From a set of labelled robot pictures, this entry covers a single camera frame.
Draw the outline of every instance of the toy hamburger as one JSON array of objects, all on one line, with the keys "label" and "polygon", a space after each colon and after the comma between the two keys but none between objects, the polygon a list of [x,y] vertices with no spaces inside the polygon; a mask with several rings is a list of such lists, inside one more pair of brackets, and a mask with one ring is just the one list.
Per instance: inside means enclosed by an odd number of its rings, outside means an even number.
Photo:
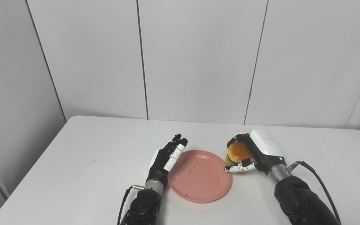
[{"label": "toy hamburger", "polygon": [[229,150],[226,155],[226,165],[233,166],[238,165],[239,162],[252,158],[250,150],[243,142],[234,142],[229,146]]}]

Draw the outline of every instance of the robotic hand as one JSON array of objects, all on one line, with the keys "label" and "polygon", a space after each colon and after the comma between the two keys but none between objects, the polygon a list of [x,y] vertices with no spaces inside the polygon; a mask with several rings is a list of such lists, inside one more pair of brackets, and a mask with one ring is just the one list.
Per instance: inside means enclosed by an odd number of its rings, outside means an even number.
[{"label": "robotic hand", "polygon": [[[254,130],[251,134],[236,134],[227,143],[227,148],[234,142],[239,141],[246,145],[253,158],[245,159],[238,163],[238,165],[225,167],[225,171],[238,173],[257,169],[269,175],[277,183],[274,189],[274,196],[280,203],[284,214],[288,216],[293,225],[341,224],[326,187],[309,165],[304,161],[297,161],[287,167],[282,151],[273,138],[264,131]],[[310,190],[303,180],[290,173],[298,164],[311,170],[319,179],[336,216],[332,214],[326,204]]]},{"label": "robotic hand", "polygon": [[165,189],[169,171],[174,167],[180,154],[187,145],[187,139],[177,134],[162,149],[156,150],[151,161],[150,170],[144,187],[132,185],[123,198],[117,225],[119,225],[124,201],[131,188],[139,189],[137,197],[130,204],[120,225],[155,225],[159,213],[161,195]]}]

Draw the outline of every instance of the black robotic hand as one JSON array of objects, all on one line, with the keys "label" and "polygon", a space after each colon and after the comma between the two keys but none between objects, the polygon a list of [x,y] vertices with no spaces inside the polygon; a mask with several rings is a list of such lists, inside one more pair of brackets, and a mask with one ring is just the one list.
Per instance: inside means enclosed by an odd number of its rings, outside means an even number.
[{"label": "black robotic hand", "polygon": [[161,196],[168,183],[168,173],[183,152],[187,142],[187,139],[181,138],[181,134],[177,134],[165,147],[155,152],[154,162],[149,170],[145,187],[137,186],[142,190],[137,193],[137,197],[130,204],[130,209],[124,215],[120,225],[156,224]]}]

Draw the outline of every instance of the robotic finger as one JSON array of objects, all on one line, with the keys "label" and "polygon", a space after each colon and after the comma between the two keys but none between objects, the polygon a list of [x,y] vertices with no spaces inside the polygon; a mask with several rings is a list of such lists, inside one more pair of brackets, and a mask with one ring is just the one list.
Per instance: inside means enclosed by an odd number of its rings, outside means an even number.
[{"label": "robotic finger", "polygon": [[163,147],[164,150],[170,152],[173,150],[173,147],[176,146],[181,139],[181,134],[176,134],[166,145]]},{"label": "robotic finger", "polygon": [[248,172],[248,171],[256,169],[255,164],[256,164],[256,161],[254,160],[254,158],[248,158],[248,159],[245,159],[245,160],[239,162],[237,165],[224,167],[224,171],[229,172],[229,173]]},{"label": "robotic finger", "polygon": [[227,142],[227,148],[230,147],[234,142],[244,141],[250,134],[249,133],[238,133],[235,134],[233,138],[229,142]]},{"label": "robotic finger", "polygon": [[173,150],[173,153],[170,155],[169,160],[163,167],[164,170],[170,172],[170,170],[174,167],[174,164],[176,164],[180,154],[182,154],[183,150],[186,148],[187,142],[188,141],[185,138],[182,138],[178,141],[176,148]]}]

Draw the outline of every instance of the white table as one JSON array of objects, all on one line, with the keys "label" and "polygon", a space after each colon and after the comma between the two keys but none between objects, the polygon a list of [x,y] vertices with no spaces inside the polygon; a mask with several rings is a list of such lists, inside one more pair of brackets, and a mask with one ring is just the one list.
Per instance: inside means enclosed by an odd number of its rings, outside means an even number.
[{"label": "white table", "polygon": [[[175,134],[188,139],[186,150],[207,150],[224,158],[226,143],[235,133],[257,128],[274,137],[289,164],[305,160],[315,168],[343,225],[360,224],[360,131],[76,116],[1,208],[0,225],[116,224],[125,189],[144,184],[154,150]],[[330,206],[308,170],[299,166],[293,174]],[[274,183],[258,171],[233,175],[228,193],[206,204],[186,201],[168,188],[159,216],[167,225],[289,225],[273,191]],[[129,195],[125,210],[135,193]]]}]

